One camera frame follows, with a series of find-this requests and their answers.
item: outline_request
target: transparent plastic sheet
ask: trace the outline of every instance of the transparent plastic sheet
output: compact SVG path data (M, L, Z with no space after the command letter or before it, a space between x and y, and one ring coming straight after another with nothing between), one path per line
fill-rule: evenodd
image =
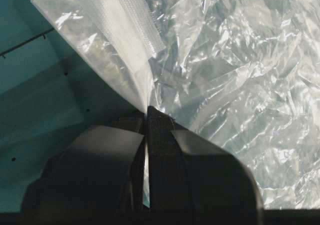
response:
M166 47L149 91L123 86L139 76L78 0L32 2L129 102L152 88L148 104L237 156L267 209L320 208L320 0L146 0Z
M142 12L147 21L141 19L133 24L124 9L119 12L122 6L118 0L109 1L103 4L97 16L89 16L96 14L90 9L98 7L92 0L86 1L87 6L78 0L31 0L102 79L140 111L146 112L154 84L148 59L164 45L157 29L151 27L154 24L146 16L148 11ZM131 9L135 7L147 6L132 5ZM115 14L115 10L119 16L110 18L104 14L105 11ZM138 25L141 25L139 32L136 31Z

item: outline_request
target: black plastic part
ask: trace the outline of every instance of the black plastic part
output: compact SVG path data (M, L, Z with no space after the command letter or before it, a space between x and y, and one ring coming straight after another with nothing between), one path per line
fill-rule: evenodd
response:
M130 117L119 118L112 123L113 128L123 129L139 134L145 134L145 123L144 113L135 112ZM126 184L127 191L131 190L130 194L125 197L126 204L130 203L128 198L132 196L132 209L133 212L139 213L144 210L143 199L144 199L144 168L145 168L145 138L138 148L134 160L130 169L130 178Z
M193 224L193 202L181 149L171 130L182 129L171 117L148 108L150 210L156 224Z
M194 224L263 223L263 203L253 176L233 155L188 130L172 131L186 164Z
M22 224L127 221L125 213L131 211L124 197L143 137L104 126L83 133L65 153L49 161L42 179L30 186Z

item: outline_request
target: black wire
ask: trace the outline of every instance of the black wire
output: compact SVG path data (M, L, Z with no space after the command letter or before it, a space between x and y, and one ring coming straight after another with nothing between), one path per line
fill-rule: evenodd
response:
M32 38L24 41L24 42L22 42L22 43L20 43L20 44L18 44L18 45L16 45L16 46L13 46L13 47L9 48L8 50L5 50L5 51L3 51L3 52L0 52L0 57L3 57L3 58L5 59L5 58L6 58L6 57L5 57L6 54L8 54L8 53L10 53L10 52L12 52L12 51L14 51L14 50L16 50L16 49L24 46L24 45L26 45L27 43L32 42L33 40L35 40L35 39L37 39L37 38L44 37L44 39L46 39L46 36L45 36L45 35L48 34L48 33L50 33L50 32L52 32L53 30L55 30L55 29L52 27L52 28L50 28L49 30L46 30L46 31L44 31L44 32L42 32L42 33L40 33L40 34L38 34L38 35L36 35L36 36L34 36L34 37L32 37Z

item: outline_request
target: teal surface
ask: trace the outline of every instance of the teal surface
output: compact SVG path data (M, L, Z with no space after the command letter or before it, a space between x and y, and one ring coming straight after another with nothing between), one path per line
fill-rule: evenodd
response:
M0 5L0 52L50 28L30 0ZM0 57L0 213L81 132L133 110L56 31Z

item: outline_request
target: clear plastic bag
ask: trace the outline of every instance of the clear plastic bag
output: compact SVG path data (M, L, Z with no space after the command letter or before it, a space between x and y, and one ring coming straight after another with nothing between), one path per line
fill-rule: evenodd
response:
M246 164L267 209L320 208L320 0L145 1L165 49L139 74L79 0L32 0L138 109L157 107Z

